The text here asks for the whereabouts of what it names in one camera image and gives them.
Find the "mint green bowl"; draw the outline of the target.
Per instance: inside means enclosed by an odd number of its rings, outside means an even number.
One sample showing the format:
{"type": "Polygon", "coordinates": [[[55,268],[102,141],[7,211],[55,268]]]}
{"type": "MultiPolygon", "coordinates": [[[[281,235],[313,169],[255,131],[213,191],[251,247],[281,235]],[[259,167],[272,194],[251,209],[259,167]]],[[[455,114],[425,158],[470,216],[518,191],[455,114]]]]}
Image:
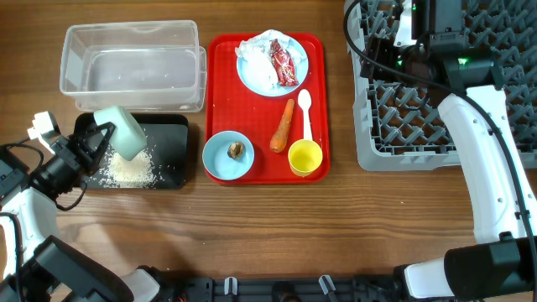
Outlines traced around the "mint green bowl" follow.
{"type": "Polygon", "coordinates": [[[97,126],[107,122],[115,126],[110,144],[123,159],[133,160],[147,146],[143,129],[125,108],[108,107],[94,112],[93,117],[97,126]]]}

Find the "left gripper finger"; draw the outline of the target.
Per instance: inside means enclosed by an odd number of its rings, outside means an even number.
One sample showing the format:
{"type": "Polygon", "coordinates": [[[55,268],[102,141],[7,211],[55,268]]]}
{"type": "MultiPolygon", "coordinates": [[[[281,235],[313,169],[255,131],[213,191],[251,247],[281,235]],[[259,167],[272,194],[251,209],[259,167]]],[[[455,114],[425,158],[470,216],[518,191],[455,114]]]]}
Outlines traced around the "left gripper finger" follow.
{"type": "Polygon", "coordinates": [[[99,169],[99,164],[102,161],[116,126],[112,122],[105,122],[101,125],[104,139],[99,145],[86,145],[86,170],[88,174],[95,174],[99,169]]]}
{"type": "Polygon", "coordinates": [[[102,127],[93,126],[92,128],[75,133],[71,140],[73,144],[99,145],[103,139],[102,127]]]}

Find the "light blue small bowl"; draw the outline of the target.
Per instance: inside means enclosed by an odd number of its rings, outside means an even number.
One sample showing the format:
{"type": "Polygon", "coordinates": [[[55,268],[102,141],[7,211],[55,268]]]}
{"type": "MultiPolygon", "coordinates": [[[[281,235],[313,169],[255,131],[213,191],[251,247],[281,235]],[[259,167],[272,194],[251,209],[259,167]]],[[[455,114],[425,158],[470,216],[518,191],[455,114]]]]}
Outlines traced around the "light blue small bowl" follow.
{"type": "Polygon", "coordinates": [[[237,180],[253,166],[255,151],[253,144],[244,134],[236,131],[222,131],[210,137],[202,151],[202,162],[209,175],[219,180],[237,180]],[[228,155],[233,144],[243,146],[236,158],[228,155]]]}

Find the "brown mushroom scrap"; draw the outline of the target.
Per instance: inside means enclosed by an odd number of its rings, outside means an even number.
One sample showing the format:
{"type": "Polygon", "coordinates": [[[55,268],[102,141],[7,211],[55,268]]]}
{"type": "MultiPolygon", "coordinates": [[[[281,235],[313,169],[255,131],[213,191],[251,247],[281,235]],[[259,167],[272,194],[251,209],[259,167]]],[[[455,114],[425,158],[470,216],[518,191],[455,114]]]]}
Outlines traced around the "brown mushroom scrap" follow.
{"type": "Polygon", "coordinates": [[[227,150],[227,155],[231,159],[238,160],[242,157],[244,149],[245,149],[245,146],[242,142],[231,143],[227,150]]]}

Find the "orange carrot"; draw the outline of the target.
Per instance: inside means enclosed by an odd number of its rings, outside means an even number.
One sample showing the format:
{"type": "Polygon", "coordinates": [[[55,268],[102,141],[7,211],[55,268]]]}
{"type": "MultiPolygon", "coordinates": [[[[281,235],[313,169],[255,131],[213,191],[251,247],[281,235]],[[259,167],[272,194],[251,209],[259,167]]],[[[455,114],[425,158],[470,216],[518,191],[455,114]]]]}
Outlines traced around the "orange carrot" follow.
{"type": "Polygon", "coordinates": [[[278,128],[270,140],[269,147],[275,153],[283,152],[287,144],[294,107],[295,101],[293,99],[289,99],[286,102],[278,128]]]}

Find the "white rice pile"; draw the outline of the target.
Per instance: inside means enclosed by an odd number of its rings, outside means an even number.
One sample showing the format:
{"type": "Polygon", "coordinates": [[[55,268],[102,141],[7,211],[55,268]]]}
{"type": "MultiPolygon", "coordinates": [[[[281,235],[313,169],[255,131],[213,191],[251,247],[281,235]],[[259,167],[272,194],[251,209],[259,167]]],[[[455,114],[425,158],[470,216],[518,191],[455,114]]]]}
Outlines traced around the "white rice pile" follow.
{"type": "Polygon", "coordinates": [[[141,151],[132,160],[116,151],[106,154],[99,173],[98,184],[104,188],[149,188],[156,181],[152,155],[141,151]]]}

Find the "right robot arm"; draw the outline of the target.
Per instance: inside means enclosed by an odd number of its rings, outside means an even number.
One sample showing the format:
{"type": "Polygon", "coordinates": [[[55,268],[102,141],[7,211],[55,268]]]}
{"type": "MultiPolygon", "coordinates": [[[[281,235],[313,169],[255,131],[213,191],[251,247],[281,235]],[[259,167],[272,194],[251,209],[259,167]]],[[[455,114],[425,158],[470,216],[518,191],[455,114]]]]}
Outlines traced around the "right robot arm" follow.
{"type": "Polygon", "coordinates": [[[394,270],[399,301],[474,301],[536,290],[536,197],[512,135],[495,54],[472,48],[459,1],[415,1],[411,44],[370,39],[361,76],[423,86],[451,135],[476,244],[394,270]]]}

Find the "yellow cup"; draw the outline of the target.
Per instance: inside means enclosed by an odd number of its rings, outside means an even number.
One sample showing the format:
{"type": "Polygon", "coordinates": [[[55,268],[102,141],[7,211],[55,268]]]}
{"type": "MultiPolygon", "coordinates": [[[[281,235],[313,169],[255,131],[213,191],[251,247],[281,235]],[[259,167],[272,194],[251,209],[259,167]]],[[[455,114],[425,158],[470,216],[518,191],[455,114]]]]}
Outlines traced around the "yellow cup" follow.
{"type": "Polygon", "coordinates": [[[312,140],[297,140],[289,147],[289,166],[291,171],[299,177],[312,174],[321,166],[322,160],[321,146],[312,140]]]}

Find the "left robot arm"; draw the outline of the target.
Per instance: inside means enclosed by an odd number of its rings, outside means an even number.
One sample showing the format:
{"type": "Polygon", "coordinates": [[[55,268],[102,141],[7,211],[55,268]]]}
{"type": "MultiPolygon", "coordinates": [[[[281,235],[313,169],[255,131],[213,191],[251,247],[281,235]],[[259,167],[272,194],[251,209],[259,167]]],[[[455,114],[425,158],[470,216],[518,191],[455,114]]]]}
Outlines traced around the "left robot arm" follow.
{"type": "Polygon", "coordinates": [[[81,133],[60,134],[54,122],[28,130],[53,158],[41,160],[34,171],[1,147],[1,225],[8,258],[1,282],[3,301],[48,301],[56,288],[70,289],[68,301],[155,301],[162,286],[147,267],[119,277],[60,240],[56,200],[72,190],[83,175],[96,172],[108,147],[124,158],[146,145],[136,122],[98,122],[81,133]]]}

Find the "red snack wrapper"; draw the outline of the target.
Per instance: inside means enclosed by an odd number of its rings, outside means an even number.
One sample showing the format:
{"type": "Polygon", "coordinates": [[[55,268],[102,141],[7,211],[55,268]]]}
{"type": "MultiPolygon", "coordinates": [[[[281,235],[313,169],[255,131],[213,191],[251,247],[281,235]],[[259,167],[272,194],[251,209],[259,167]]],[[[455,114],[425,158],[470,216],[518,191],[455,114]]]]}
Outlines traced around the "red snack wrapper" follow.
{"type": "Polygon", "coordinates": [[[280,86],[298,86],[295,75],[295,64],[289,52],[284,49],[277,39],[270,42],[270,59],[276,70],[280,86]]]}

